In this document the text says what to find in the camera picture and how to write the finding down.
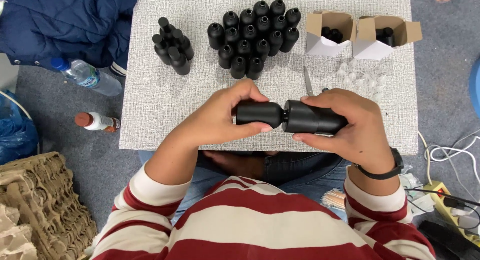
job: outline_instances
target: open cardboard box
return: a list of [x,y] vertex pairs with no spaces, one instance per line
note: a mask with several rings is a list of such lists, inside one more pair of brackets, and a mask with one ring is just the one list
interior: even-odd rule
[[[375,29],[386,27],[393,29],[394,47],[376,39]],[[403,18],[394,16],[360,17],[357,40],[353,42],[353,57],[380,60],[395,49],[421,39],[420,22],[405,21]]]
[[[308,55],[335,56],[355,41],[357,29],[353,17],[347,13],[333,11],[314,11],[307,14],[307,47]],[[340,43],[333,42],[322,36],[322,27],[338,29],[343,34]]]

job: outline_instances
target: striped shirt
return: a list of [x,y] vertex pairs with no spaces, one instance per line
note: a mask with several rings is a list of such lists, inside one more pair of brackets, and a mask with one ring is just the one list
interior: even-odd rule
[[303,195],[229,177],[172,226],[189,184],[157,183],[142,166],[115,198],[91,259],[435,259],[401,186],[374,196],[347,177],[346,224]]

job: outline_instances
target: black watch strap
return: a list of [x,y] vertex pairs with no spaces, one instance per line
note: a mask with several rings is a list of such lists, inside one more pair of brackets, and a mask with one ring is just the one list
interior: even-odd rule
[[387,173],[372,174],[372,173],[366,171],[365,169],[363,169],[363,167],[361,165],[355,164],[355,166],[358,168],[358,170],[360,170],[360,172],[362,172],[364,175],[366,175],[367,177],[372,178],[372,179],[383,180],[383,179],[388,179],[388,178],[391,178],[391,177],[395,177],[396,175],[399,175],[399,174],[402,173],[403,159],[402,159],[402,156],[400,156],[400,153],[397,149],[394,149],[392,147],[390,147],[390,149],[392,151],[393,159],[395,161],[395,167]]

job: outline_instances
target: blue jacket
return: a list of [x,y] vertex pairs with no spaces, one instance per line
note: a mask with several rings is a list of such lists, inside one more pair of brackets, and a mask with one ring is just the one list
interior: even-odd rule
[[5,0],[0,4],[0,52],[12,64],[54,70],[52,57],[126,69],[137,0]]

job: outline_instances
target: gray carpet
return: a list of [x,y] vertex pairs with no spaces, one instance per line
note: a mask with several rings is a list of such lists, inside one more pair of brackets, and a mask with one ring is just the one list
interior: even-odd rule
[[[471,65],[480,55],[480,0],[446,4],[412,0],[412,14],[423,30],[423,40],[415,43],[418,127],[429,143],[448,146],[480,128],[468,92]],[[65,155],[80,201],[102,227],[115,195],[140,162],[136,151],[118,149],[118,133],[87,131],[75,125],[74,116],[80,111],[95,111],[120,117],[123,98],[105,97],[63,81],[60,74],[21,67],[17,94],[38,126],[42,151]],[[480,154],[480,143],[470,151]],[[404,160],[413,165],[417,177],[426,180],[426,162],[421,154]],[[463,154],[453,161],[465,186],[480,197],[470,158]],[[431,177],[445,182],[453,194],[468,197],[447,162],[433,164]]]

